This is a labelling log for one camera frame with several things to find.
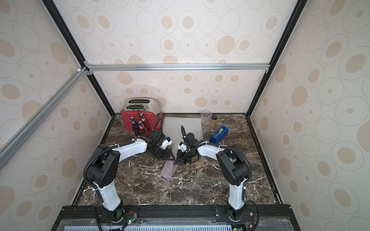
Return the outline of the red drink bottle front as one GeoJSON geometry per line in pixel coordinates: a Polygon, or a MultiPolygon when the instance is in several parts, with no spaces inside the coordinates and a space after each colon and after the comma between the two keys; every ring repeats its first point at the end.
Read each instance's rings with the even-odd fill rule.
{"type": "Polygon", "coordinates": [[[173,161],[166,161],[160,174],[161,180],[170,181],[177,168],[178,166],[174,165],[173,161]]]}

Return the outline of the blue tape dispenser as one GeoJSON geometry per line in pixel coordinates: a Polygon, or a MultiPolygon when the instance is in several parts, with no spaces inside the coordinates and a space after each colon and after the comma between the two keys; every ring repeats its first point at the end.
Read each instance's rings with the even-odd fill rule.
{"type": "Polygon", "coordinates": [[[209,142],[214,143],[214,144],[219,144],[225,136],[227,136],[229,131],[229,128],[222,125],[216,132],[213,134],[209,140],[209,142]]]}

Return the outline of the single bubble wrap sheet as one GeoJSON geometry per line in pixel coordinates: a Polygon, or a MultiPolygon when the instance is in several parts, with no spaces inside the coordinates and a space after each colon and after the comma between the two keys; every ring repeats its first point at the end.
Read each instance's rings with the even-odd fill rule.
{"type": "Polygon", "coordinates": [[[170,149],[171,152],[169,159],[165,162],[160,174],[160,179],[164,182],[169,182],[178,168],[178,166],[174,164],[174,161],[177,158],[178,144],[172,144],[170,149]]]}

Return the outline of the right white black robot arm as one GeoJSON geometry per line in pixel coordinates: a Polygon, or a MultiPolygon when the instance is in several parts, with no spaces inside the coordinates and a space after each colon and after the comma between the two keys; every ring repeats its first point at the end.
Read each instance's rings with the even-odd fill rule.
{"type": "Polygon", "coordinates": [[[232,220],[237,221],[245,209],[245,188],[252,179],[252,168],[239,147],[235,144],[220,144],[227,133],[228,128],[222,126],[209,141],[199,141],[193,133],[186,133],[184,126],[181,126],[183,141],[178,145],[173,164],[191,164],[200,156],[217,160],[224,178],[229,183],[228,213],[232,220]]]}

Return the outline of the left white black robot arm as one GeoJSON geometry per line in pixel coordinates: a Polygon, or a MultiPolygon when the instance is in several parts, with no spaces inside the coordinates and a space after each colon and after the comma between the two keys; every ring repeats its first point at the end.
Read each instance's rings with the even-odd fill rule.
{"type": "Polygon", "coordinates": [[[83,170],[83,178],[96,191],[103,211],[112,222],[120,222],[124,217],[123,204],[115,187],[119,163],[145,152],[158,160],[174,160],[170,145],[170,137],[161,129],[153,129],[148,135],[136,136],[123,144],[97,146],[83,170]]]}

